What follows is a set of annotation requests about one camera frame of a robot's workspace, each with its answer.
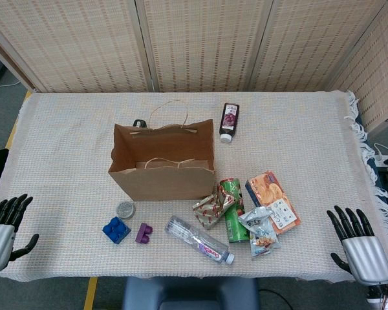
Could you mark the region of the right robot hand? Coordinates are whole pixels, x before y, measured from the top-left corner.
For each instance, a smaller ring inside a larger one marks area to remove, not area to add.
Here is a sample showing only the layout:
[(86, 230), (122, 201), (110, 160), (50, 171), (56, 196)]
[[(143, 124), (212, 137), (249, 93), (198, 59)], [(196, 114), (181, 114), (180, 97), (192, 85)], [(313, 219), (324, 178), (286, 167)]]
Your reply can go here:
[(350, 208), (342, 210), (335, 205), (328, 210), (336, 235), (345, 253), (345, 260), (331, 253), (333, 262), (350, 273), (355, 281), (364, 286), (388, 284), (388, 259), (379, 238), (365, 213)]

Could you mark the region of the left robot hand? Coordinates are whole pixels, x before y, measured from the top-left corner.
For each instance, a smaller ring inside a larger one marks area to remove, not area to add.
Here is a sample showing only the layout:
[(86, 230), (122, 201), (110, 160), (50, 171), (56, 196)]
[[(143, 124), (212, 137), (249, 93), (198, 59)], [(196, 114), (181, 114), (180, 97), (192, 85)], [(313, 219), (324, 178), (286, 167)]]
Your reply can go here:
[(39, 234), (33, 234), (26, 246), (14, 249), (16, 234), (32, 200), (33, 197), (23, 194), (0, 202), (0, 271), (5, 269), (9, 262), (30, 253), (39, 240)]

